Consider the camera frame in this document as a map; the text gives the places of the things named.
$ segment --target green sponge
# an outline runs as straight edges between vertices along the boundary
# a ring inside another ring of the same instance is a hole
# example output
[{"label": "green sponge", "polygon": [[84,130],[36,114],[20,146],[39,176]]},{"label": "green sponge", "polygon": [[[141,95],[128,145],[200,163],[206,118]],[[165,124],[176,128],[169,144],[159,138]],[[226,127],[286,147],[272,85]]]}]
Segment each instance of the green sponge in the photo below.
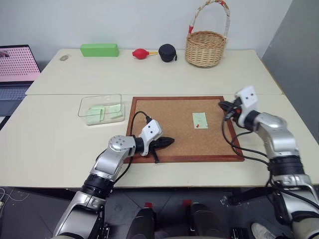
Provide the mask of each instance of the green sponge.
[{"label": "green sponge", "polygon": [[83,56],[119,56],[117,44],[83,44]]}]

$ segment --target cork board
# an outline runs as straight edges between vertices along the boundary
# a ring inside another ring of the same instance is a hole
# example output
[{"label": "cork board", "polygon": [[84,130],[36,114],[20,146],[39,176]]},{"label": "cork board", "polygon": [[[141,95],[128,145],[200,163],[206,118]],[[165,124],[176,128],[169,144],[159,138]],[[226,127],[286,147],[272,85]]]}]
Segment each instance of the cork board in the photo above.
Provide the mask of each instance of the cork board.
[{"label": "cork board", "polygon": [[[224,140],[221,121],[224,116],[218,102],[222,96],[205,97],[133,97],[127,135],[130,135],[132,117],[137,111],[157,120],[164,135],[172,137],[175,142],[158,149],[161,162],[238,162],[244,158],[236,155]],[[192,113],[205,113],[208,128],[194,128]],[[138,135],[145,126],[145,116],[135,117],[132,134]],[[236,136],[231,122],[225,124],[228,139]],[[142,157],[135,155],[133,163],[154,163],[152,155]]]}]

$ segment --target red rubber bulb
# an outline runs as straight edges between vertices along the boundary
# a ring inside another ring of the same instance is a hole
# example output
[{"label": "red rubber bulb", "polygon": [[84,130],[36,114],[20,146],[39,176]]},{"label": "red rubber bulb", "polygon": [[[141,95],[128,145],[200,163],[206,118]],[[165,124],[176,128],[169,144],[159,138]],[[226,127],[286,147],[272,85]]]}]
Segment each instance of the red rubber bulb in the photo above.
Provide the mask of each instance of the red rubber bulb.
[{"label": "red rubber bulb", "polygon": [[136,49],[135,51],[132,52],[133,56],[135,56],[136,58],[142,60],[145,59],[150,53],[148,51],[146,51],[145,49]]}]

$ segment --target sneaker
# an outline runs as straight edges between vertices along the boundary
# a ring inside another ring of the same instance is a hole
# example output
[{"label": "sneaker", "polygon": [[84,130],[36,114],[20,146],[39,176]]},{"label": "sneaker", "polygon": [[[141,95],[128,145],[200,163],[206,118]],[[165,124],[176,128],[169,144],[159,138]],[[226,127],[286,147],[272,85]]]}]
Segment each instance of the sneaker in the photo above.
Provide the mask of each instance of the sneaker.
[{"label": "sneaker", "polygon": [[275,239],[276,236],[272,234],[267,228],[259,223],[251,225],[251,231],[256,239]]}]

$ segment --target clear plastic container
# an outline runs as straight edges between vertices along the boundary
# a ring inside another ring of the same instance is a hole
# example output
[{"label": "clear plastic container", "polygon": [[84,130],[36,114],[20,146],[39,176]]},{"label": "clear plastic container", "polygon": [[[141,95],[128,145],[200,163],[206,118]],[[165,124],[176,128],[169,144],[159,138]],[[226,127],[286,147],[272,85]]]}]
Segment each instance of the clear plastic container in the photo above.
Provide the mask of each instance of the clear plastic container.
[{"label": "clear plastic container", "polygon": [[117,94],[84,97],[78,116],[87,125],[121,122],[125,119],[122,96]]}]

